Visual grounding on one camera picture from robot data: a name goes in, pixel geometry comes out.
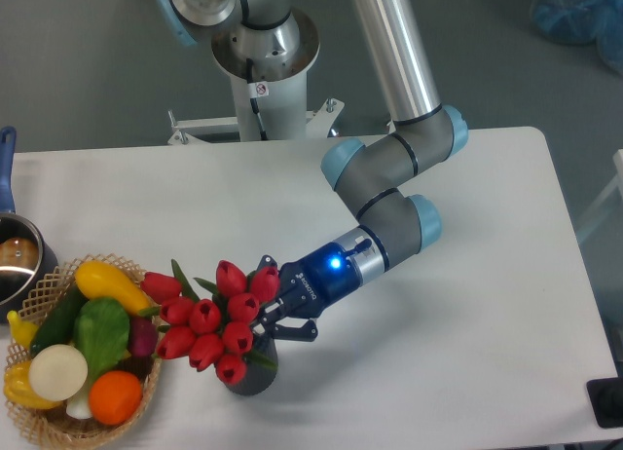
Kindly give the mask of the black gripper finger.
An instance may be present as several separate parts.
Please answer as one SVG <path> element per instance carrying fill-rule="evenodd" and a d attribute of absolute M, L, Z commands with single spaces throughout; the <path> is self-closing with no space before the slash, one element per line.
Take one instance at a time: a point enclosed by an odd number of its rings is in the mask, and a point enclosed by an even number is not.
<path fill-rule="evenodd" d="M 270 256 L 264 255 L 256 268 L 256 274 L 268 274 L 268 275 L 277 275 L 278 274 L 278 264 L 277 262 Z"/>
<path fill-rule="evenodd" d="M 258 336 L 268 335 L 275 340 L 312 342 L 318 335 L 316 319 L 305 313 L 311 303 L 309 295 L 285 294 L 267 303 L 251 322 L 251 330 Z M 286 318 L 303 319 L 301 326 L 284 326 Z"/>

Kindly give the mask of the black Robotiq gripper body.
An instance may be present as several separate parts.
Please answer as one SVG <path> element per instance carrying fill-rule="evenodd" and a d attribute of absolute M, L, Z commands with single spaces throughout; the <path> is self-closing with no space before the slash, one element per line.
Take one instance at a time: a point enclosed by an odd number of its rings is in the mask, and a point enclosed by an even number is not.
<path fill-rule="evenodd" d="M 284 264 L 279 279 L 282 316 L 294 319 L 317 319 L 327 307 L 360 286 L 357 269 L 337 243 Z"/>

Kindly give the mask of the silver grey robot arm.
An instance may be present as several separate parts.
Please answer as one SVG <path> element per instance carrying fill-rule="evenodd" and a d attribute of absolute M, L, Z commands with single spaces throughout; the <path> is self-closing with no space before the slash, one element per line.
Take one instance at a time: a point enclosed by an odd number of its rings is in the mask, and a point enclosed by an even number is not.
<path fill-rule="evenodd" d="M 157 0 L 171 31 L 191 46 L 200 29 L 229 76 L 243 141 L 312 136 L 307 73 L 319 39 L 291 0 Z M 372 144 L 343 140 L 323 157 L 322 172 L 356 226 L 302 259 L 279 267 L 280 289 L 252 327 L 290 341 L 316 337 L 329 306 L 435 243 L 435 206 L 400 186 L 455 155 L 468 127 L 439 99 L 409 0 L 353 0 L 393 131 Z"/>

